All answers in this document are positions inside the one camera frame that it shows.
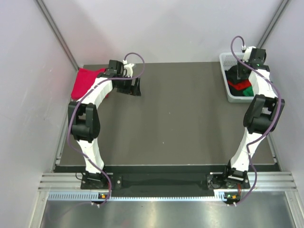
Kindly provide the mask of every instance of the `white plastic basket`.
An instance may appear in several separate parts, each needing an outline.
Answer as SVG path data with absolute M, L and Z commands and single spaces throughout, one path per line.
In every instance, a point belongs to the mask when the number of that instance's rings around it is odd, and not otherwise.
M 238 58 L 243 59 L 244 53 L 237 52 L 236 55 Z M 220 54 L 219 62 L 220 62 L 220 68 L 222 70 L 228 101 L 232 103 L 250 103 L 253 99 L 253 96 L 233 96 L 230 93 L 225 70 L 229 70 L 232 66 L 237 64 L 237 60 L 234 58 L 232 53 L 227 52 Z

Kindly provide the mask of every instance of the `gray wall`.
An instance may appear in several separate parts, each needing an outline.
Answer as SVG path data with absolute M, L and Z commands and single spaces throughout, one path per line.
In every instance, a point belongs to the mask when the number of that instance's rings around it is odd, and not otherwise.
M 32 0 L 0 7 L 0 226 L 27 226 L 75 72 Z
M 281 165 L 293 173 L 304 202 L 304 1 L 292 0 L 264 48 L 286 107 L 273 132 Z
M 243 35 L 256 45 L 281 0 L 45 0 L 78 64 L 135 51 L 146 62 L 210 62 Z

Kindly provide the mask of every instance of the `metal floor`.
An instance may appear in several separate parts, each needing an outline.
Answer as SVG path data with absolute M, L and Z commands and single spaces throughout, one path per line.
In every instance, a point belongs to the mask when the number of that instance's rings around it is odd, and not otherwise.
M 89 203 L 62 213 L 79 202 L 49 201 L 41 228 L 295 228 L 284 192 L 254 192 L 243 204 L 223 202 Z
M 99 106 L 106 165 L 227 164 L 237 151 L 248 104 L 227 101 L 218 62 L 146 64 L 141 91 L 142 97 L 111 92 Z M 274 163 L 267 140 L 253 162 Z M 65 144 L 60 165 L 84 164 Z

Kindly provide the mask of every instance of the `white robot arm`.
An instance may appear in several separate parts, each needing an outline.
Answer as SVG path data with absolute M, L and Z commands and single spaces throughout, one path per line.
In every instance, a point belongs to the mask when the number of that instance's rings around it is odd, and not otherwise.
M 226 180 L 233 179 L 236 180 L 236 182 L 244 181 L 245 174 L 247 174 L 249 168 L 247 144 L 257 140 L 263 135 L 266 129 L 270 126 L 272 118 L 276 113 L 277 95 L 274 93 L 271 85 L 265 80 L 270 80 L 269 67 L 264 65 L 265 58 L 266 51 L 255 47 L 248 47 L 243 58 L 243 62 L 246 62 L 255 68 L 256 71 L 263 75 L 265 78 L 262 78 L 254 71 L 248 71 L 244 68 L 242 69 L 243 66 L 240 64 L 238 65 L 239 74 L 248 74 L 248 72 L 250 72 L 248 79 L 252 85 L 255 98 L 253 99 L 252 103 L 249 106 L 249 109 L 245 114 L 244 136 L 236 154 L 231 158 L 228 164 L 228 166 L 230 166 L 229 169 L 231 172 L 226 174 Z M 284 105 L 285 102 L 282 100 L 282 105 L 279 110 L 280 114 L 283 110 Z M 250 146 L 251 157 L 254 155 L 258 145 L 262 140 Z
M 73 120 L 71 134 L 80 145 L 82 152 L 101 170 L 104 169 L 105 163 L 101 158 L 97 142 L 97 137 L 100 131 L 100 123 L 97 113 L 99 105 L 102 103 L 106 95 L 114 88 L 117 88 L 117 91 L 120 93 L 141 96 L 139 78 L 135 80 L 134 85 L 132 85 L 133 80 L 112 80 L 105 81 L 103 83 L 101 82 L 109 77 L 133 77 L 134 66 L 135 64 L 128 64 L 126 60 L 123 60 L 123 62 L 110 60 L 109 67 L 104 73 L 97 76 L 94 84 L 88 90 L 93 91 L 81 102 L 77 110 L 76 117 Z M 69 122 L 77 102 L 72 101 L 68 106 Z M 99 177 L 102 177 L 102 175 L 100 175 L 100 171 L 96 169 L 86 157 L 85 162 L 85 170 L 88 175 L 92 176 L 91 179 L 98 180 Z

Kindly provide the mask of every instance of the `black mounting bracket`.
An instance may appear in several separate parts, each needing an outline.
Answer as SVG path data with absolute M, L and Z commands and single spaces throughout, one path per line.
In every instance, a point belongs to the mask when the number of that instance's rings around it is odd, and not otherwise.
M 269 66 L 264 65 L 266 60 L 266 50 L 260 48 L 253 48 L 251 50 L 251 54 L 249 57 L 248 62 L 245 62 L 247 65 L 251 66 L 255 70 L 262 69 L 266 71 L 270 71 Z M 237 79 L 238 80 L 245 80 L 248 79 L 251 73 L 251 70 L 248 69 L 243 64 L 237 62 Z
M 116 60 L 110 60 L 109 66 L 105 72 L 100 73 L 97 77 L 113 78 L 118 77 L 123 79 L 124 75 L 124 64 Z M 140 78 L 136 78 L 134 85 L 132 80 L 112 80 L 113 88 L 117 88 L 117 92 L 122 94 L 128 94 L 133 96 L 141 96 L 140 90 Z
M 97 190 L 108 189 L 107 179 L 102 173 L 83 173 L 80 189 Z
M 207 175 L 207 182 L 209 189 L 237 189 L 238 184 L 242 189 L 250 188 L 247 171 L 241 172 L 231 168 L 230 161 L 223 173 Z

